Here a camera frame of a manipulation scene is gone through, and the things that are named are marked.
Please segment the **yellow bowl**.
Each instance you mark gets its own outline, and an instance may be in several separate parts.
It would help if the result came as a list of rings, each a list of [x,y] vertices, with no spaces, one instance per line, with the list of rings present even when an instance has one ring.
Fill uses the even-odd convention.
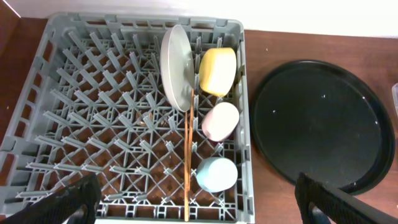
[[[211,95],[225,96],[234,82],[236,68],[236,54],[232,48],[207,50],[199,69],[200,88]]]

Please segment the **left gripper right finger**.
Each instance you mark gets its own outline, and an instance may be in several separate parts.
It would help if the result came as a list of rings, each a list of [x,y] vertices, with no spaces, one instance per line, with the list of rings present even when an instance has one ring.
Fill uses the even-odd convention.
[[[295,184],[295,198],[304,224],[397,223],[394,218],[353,196],[323,184],[303,172]]]

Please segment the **blue cup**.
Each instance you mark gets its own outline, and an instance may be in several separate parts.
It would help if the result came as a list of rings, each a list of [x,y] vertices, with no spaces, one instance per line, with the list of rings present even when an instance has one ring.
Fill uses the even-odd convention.
[[[230,189],[238,179],[238,169],[233,161],[224,157],[209,157],[197,168],[198,185],[209,193]]]

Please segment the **grey plate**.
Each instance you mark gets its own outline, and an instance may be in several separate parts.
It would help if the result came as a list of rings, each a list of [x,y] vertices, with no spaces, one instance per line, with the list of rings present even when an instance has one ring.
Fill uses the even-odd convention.
[[[189,39],[181,25],[173,26],[162,39],[160,74],[169,103],[179,111],[188,111],[195,84],[194,65]]]

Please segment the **pink cup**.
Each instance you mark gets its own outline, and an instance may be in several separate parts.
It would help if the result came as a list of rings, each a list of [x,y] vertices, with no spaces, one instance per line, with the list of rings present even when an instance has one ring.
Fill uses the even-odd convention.
[[[201,128],[208,139],[220,142],[234,131],[238,121],[239,111],[235,105],[221,102],[206,114]]]

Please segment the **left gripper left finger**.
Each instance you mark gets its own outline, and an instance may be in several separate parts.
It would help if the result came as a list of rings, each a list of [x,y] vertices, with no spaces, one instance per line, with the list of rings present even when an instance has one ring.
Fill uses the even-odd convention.
[[[7,217],[1,224],[94,223],[100,200],[100,183],[95,174],[90,174]]]

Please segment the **wooden chopstick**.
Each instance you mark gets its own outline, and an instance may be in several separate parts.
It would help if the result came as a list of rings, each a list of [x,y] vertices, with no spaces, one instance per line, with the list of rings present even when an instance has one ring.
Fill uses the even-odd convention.
[[[194,98],[195,98],[195,90],[193,88],[191,93],[190,120],[189,120],[189,133],[188,133],[188,198],[190,195],[190,184],[191,184]]]
[[[186,222],[189,221],[189,170],[188,170],[188,115],[185,113],[185,139],[184,139],[184,156],[185,156],[185,163],[184,163],[184,220]]]

